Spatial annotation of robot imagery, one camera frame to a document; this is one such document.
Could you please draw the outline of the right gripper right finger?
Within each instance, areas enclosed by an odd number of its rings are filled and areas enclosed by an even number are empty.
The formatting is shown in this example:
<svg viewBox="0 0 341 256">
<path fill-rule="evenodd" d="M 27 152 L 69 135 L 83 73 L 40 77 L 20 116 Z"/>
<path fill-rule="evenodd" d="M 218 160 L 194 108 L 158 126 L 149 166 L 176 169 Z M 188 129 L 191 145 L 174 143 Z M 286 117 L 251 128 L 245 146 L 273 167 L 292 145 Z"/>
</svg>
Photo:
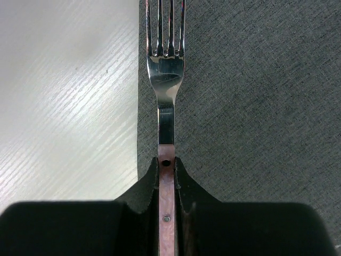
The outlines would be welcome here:
<svg viewBox="0 0 341 256">
<path fill-rule="evenodd" d="M 336 255 L 325 225 L 302 203 L 221 202 L 175 160 L 180 255 Z"/>
</svg>

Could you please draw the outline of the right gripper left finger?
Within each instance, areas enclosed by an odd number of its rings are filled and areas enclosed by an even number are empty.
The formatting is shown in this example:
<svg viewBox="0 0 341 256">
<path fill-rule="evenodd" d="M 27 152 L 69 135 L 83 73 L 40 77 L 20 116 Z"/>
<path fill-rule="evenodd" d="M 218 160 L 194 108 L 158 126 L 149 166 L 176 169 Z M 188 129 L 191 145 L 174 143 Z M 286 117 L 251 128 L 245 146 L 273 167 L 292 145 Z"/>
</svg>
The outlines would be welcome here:
<svg viewBox="0 0 341 256">
<path fill-rule="evenodd" d="M 157 255 L 158 163 L 113 201 L 18 202 L 1 214 L 1 255 Z"/>
</svg>

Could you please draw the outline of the grey cloth napkin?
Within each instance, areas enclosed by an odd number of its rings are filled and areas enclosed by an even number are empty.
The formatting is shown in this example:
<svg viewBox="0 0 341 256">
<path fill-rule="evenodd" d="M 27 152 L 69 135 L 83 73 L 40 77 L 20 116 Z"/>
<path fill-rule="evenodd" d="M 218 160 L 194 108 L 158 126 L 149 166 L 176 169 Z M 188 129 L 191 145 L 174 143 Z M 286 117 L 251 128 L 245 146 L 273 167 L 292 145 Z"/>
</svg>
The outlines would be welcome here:
<svg viewBox="0 0 341 256">
<path fill-rule="evenodd" d="M 340 1 L 187 1 L 175 148 L 220 201 L 314 207 L 340 250 Z"/>
</svg>

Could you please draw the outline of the fork with pink handle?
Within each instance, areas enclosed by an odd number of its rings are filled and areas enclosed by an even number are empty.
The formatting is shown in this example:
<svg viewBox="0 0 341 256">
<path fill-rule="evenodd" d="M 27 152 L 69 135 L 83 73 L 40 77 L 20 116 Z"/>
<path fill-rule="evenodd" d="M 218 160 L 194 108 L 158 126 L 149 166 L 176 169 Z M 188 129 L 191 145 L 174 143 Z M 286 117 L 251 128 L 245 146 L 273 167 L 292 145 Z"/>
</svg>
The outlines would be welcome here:
<svg viewBox="0 0 341 256">
<path fill-rule="evenodd" d="M 145 3 L 149 81 L 157 98 L 159 167 L 159 255 L 176 254 L 175 100 L 185 70 L 186 2 L 181 3 L 179 46 L 174 44 L 174 1 L 169 3 L 168 43 L 163 39 L 163 3 L 158 1 L 157 41 L 152 45 L 150 1 Z"/>
</svg>

